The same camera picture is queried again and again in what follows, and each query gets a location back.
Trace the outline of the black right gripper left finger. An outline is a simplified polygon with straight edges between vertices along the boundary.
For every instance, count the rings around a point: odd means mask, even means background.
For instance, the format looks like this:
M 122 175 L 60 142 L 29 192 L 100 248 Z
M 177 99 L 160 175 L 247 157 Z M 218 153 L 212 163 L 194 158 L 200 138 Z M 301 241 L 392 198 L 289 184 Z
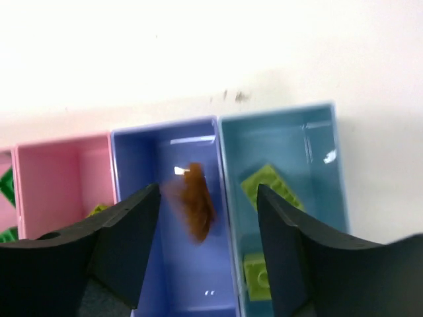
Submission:
M 68 227 L 1 245 L 2 316 L 129 316 L 155 234 L 157 184 Z

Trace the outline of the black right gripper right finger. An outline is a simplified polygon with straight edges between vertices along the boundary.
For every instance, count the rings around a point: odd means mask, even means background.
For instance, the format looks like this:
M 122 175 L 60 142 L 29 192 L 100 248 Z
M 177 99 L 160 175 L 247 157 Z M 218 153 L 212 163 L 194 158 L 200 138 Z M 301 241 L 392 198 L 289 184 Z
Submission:
M 378 244 L 259 185 L 258 222 L 276 316 L 421 316 L 422 235 Z

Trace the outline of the pale green lego brick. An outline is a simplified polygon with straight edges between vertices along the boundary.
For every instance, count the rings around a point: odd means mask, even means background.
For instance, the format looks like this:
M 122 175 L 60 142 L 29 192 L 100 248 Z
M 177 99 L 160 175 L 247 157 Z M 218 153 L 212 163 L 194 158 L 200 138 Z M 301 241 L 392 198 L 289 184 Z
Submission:
M 264 254 L 246 254 L 243 269 L 250 301 L 271 300 Z

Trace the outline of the yellow-green lego brick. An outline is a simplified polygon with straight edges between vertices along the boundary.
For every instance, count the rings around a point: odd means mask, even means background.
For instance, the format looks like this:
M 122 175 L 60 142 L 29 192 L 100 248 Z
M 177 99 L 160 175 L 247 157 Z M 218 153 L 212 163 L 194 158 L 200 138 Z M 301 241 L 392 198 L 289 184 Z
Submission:
M 105 204 L 98 204 L 93 210 L 91 210 L 86 218 L 92 217 L 93 215 L 96 215 L 97 213 L 101 213 L 102 211 L 108 209 L 110 206 Z

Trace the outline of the pale green long lego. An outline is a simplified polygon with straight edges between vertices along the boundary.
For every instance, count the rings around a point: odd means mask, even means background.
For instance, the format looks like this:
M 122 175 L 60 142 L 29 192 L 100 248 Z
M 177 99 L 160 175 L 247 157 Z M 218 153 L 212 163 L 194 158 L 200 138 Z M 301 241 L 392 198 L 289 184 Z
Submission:
M 271 164 L 266 164 L 241 182 L 241 188 L 257 211 L 258 185 L 264 184 L 283 197 L 292 206 L 305 212 L 305 207 L 285 180 L 278 174 Z

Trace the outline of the orange lego plate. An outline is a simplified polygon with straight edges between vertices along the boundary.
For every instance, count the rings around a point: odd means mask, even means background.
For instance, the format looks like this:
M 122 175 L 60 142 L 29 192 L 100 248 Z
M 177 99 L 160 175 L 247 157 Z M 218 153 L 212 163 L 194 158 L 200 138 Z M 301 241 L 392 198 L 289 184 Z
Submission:
M 193 242 L 203 243 L 217 220 L 203 165 L 191 162 L 179 179 L 163 185 L 163 192 Z

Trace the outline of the dark green double lego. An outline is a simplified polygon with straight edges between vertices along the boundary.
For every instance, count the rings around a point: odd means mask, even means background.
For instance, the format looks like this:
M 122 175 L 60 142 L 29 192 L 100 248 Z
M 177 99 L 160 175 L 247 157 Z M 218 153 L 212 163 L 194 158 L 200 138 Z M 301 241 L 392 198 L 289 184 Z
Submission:
M 13 168 L 10 167 L 1 177 L 1 193 L 7 201 L 16 207 Z

